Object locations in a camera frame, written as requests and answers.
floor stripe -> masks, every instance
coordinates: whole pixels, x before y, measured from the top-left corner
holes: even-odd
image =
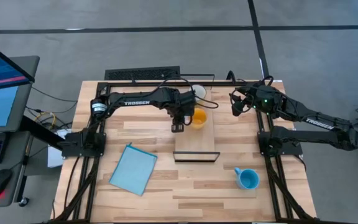
[[[260,26],[259,30],[358,30],[358,25],[333,26]]]
[[[256,46],[257,46],[259,60],[260,60],[260,66],[261,66],[260,69],[262,71],[262,78],[265,78],[266,76],[269,76],[269,70],[267,68],[267,61],[266,61],[266,56],[265,56],[264,45],[262,43],[262,37],[260,36],[260,31],[258,29],[259,25],[258,25],[258,19],[256,16],[254,1],[248,0],[248,5],[249,5],[249,11],[251,14],[251,19],[252,19],[252,26],[255,28],[254,34],[255,34],[255,41],[256,41]]]
[[[81,34],[115,32],[175,32],[175,31],[239,31],[253,30],[252,26],[184,26],[184,27],[127,27],[127,28],[69,28],[69,29],[6,29],[0,34]]]

mug handle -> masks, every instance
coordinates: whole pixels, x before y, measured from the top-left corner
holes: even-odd
[[[241,170],[240,170],[240,168],[235,167],[235,168],[234,168],[234,172],[235,172],[237,175],[240,175]]]

caster wheel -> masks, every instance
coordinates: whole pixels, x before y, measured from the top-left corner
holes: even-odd
[[[29,203],[30,199],[23,197],[22,200],[19,202],[20,207],[24,207]]]

wooden board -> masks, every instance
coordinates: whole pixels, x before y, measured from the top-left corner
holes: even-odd
[[[94,98],[96,81],[83,82],[73,129],[86,126],[90,115],[90,100]],[[284,91],[283,83],[273,83]],[[153,87],[120,87],[113,91],[150,91]],[[215,150],[221,152],[215,163],[175,163],[175,135],[171,133],[171,118],[165,110],[153,106],[125,107],[106,121],[107,143],[100,159],[91,222],[251,222],[275,220],[264,158],[259,154],[256,132],[258,124],[254,110],[234,117],[229,93],[233,87],[211,90],[212,100],[219,103],[213,111]],[[275,124],[293,128],[292,122],[276,119]],[[158,156],[155,169],[143,196],[126,192],[108,183],[118,160],[129,142]],[[65,160],[55,197],[56,214],[63,210],[68,178],[75,158]],[[316,215],[305,168],[293,156],[282,156],[289,191],[312,216]],[[68,201],[74,196],[80,178],[79,160],[68,191]],[[260,185],[256,190],[239,190],[234,167],[251,168],[258,172]],[[278,190],[281,214],[285,209]],[[83,196],[80,218],[85,215]]]
[[[206,91],[206,100],[212,100],[212,93],[210,89]],[[199,104],[211,106],[205,102],[200,101]],[[213,109],[197,106],[205,110],[207,114],[207,121],[201,129],[194,129],[191,126],[185,126],[185,131],[175,134],[175,151],[191,151],[191,152],[214,152],[214,117]],[[208,159],[208,155],[181,155],[180,159]]]

desk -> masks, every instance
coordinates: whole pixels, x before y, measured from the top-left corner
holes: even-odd
[[[76,108],[73,130],[86,126],[90,116],[90,101],[96,93],[96,81],[83,82]],[[284,91],[283,83],[274,87]],[[150,91],[155,87],[113,87],[112,91]],[[120,108],[106,121],[107,144],[101,157],[91,222],[251,222],[274,221],[272,199],[264,158],[260,155],[256,133],[259,130],[254,110],[234,117],[229,93],[233,87],[214,86],[213,101],[219,108],[213,110],[215,150],[221,152],[215,163],[175,163],[175,136],[171,133],[171,118],[165,110],[153,106]],[[293,123],[276,119],[275,124],[293,128]],[[126,192],[108,183],[125,148],[132,145],[158,156],[153,174],[143,196]],[[68,178],[75,158],[65,160],[62,167],[55,210],[63,210]],[[282,156],[289,191],[311,216],[315,216],[313,201],[305,168],[293,156]],[[68,202],[79,183],[82,158],[74,171]],[[258,172],[257,190],[238,189],[234,167],[251,168]],[[280,191],[281,214],[285,209]],[[80,218],[85,215],[83,196]]]
[[[40,58],[38,56],[13,57],[13,62],[23,68],[28,74],[35,76]],[[24,116],[25,106],[29,98],[31,84],[21,85],[17,89],[16,97],[12,105],[7,125],[0,126],[0,133],[9,133],[4,158],[0,163],[1,169],[9,169],[13,165],[23,160],[27,146],[31,146],[33,136],[38,137],[49,144],[53,144],[54,138],[60,139],[54,133],[36,124],[31,119]],[[24,175],[25,166],[17,165],[12,169],[12,177],[0,195],[0,207],[9,206],[12,202],[19,202],[22,198],[22,191],[25,186],[27,176]]]

